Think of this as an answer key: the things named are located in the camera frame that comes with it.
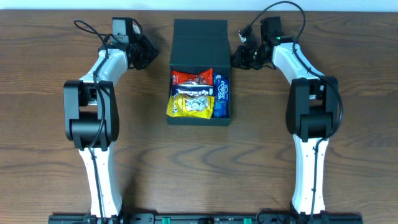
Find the blue Eclipse mint pack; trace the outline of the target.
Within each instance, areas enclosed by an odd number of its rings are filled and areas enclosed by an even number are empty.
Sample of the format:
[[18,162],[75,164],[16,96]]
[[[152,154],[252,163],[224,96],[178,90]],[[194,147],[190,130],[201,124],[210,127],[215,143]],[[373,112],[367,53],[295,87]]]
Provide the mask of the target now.
[[227,103],[229,101],[229,80],[223,76],[214,74],[214,81],[216,87],[216,99]]

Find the red Halls candy bag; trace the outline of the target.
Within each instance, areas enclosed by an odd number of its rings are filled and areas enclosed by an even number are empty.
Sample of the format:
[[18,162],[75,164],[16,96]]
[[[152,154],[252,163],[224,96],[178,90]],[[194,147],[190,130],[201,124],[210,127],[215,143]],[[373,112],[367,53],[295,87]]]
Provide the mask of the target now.
[[213,85],[213,69],[206,70],[198,75],[172,70],[173,85]]

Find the light blue snack bar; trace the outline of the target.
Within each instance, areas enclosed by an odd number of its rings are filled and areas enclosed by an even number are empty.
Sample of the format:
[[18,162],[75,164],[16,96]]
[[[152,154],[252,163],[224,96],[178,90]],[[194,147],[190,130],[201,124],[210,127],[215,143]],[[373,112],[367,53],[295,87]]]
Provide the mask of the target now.
[[225,101],[215,101],[213,108],[213,116],[215,118],[227,118],[228,103]]

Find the purple Dairy Milk bar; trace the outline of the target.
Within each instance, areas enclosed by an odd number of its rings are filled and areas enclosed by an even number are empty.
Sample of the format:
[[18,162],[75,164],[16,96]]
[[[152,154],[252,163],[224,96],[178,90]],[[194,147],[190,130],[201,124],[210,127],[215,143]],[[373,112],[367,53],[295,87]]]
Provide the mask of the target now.
[[172,87],[172,96],[188,95],[191,97],[197,96],[215,96],[216,89],[213,85],[191,85],[181,84]]

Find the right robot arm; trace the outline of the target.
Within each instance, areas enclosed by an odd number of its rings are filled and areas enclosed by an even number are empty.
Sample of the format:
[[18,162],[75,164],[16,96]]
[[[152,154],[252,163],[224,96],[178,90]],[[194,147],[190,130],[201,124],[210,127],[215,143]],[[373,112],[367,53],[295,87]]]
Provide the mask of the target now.
[[341,123],[338,81],[326,77],[304,56],[298,38],[285,35],[279,17],[261,21],[261,44],[252,27],[239,31],[240,45],[231,64],[243,70],[278,69],[290,85],[285,123],[296,153],[292,206],[310,218],[325,211],[323,172],[329,139]]

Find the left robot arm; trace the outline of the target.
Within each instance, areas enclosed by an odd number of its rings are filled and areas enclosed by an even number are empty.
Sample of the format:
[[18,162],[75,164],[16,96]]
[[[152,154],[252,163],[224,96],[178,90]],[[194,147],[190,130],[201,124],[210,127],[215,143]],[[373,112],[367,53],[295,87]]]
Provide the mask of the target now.
[[97,36],[101,45],[89,72],[63,86],[65,135],[85,165],[91,194],[88,221],[115,223],[123,206],[113,162],[119,136],[115,87],[128,70],[145,69],[159,50],[131,17],[113,17],[108,34],[98,32],[83,20],[73,23]]

